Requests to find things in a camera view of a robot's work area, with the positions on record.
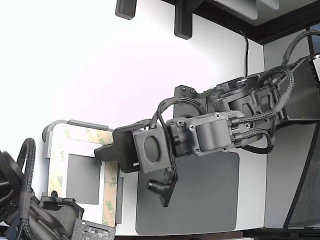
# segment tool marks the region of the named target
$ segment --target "circuit board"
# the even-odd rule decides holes
[[[77,218],[71,240],[114,240],[115,233],[115,227]]]

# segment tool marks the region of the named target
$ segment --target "bracket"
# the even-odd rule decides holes
[[[204,0],[176,0],[174,35],[182,39],[192,37],[192,14]],[[136,14],[137,0],[117,0],[115,15],[131,20]]]
[[[175,4],[174,35],[182,39],[192,37],[193,12],[204,0],[177,0]]]
[[[120,18],[131,20],[136,15],[137,0],[117,0],[115,15]]]

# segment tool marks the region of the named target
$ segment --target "black plastic mount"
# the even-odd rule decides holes
[[[174,35],[182,39],[192,37],[193,12],[204,0],[176,0]],[[137,0],[117,0],[115,15],[131,20],[136,14]]]
[[[136,15],[137,0],[117,0],[115,15],[131,20]]]

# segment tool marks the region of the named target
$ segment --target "black shelf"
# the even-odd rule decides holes
[[[242,31],[249,39],[262,45],[320,23],[318,0],[259,26],[253,26],[205,0],[162,1],[175,6],[174,34],[186,40],[192,37],[192,14],[236,33]],[[117,0],[115,14],[130,20],[136,14],[136,6],[137,0]]]

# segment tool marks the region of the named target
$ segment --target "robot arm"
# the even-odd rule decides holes
[[[150,180],[148,190],[167,207],[178,181],[175,158],[203,156],[232,148],[268,154],[276,127],[320,120],[319,79],[313,58],[288,65],[297,43],[317,31],[301,33],[286,51],[282,65],[240,77],[198,94],[178,86],[174,97],[162,101],[152,119],[115,129],[114,142],[94,151],[100,161],[119,162],[125,173],[165,170],[166,181]],[[174,105],[174,118],[166,123],[162,112]],[[250,144],[263,136],[266,148]]]

